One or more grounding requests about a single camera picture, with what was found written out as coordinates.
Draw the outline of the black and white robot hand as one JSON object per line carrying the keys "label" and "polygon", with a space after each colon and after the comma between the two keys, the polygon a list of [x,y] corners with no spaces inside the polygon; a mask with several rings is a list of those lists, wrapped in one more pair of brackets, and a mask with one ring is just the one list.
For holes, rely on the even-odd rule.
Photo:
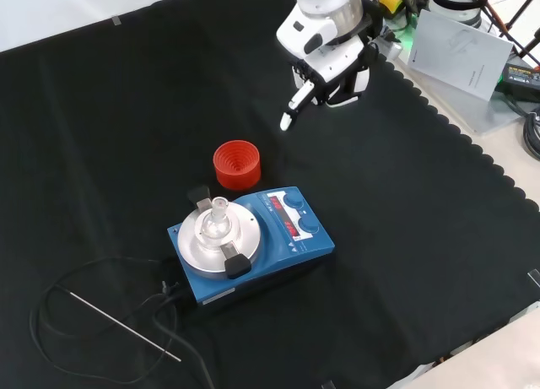
{"label": "black and white robot hand", "polygon": [[359,99],[370,80],[378,47],[355,35],[333,45],[337,26],[329,18],[313,19],[295,6],[277,30],[277,39],[291,57],[296,93],[279,123],[289,130],[309,104],[340,107]]}

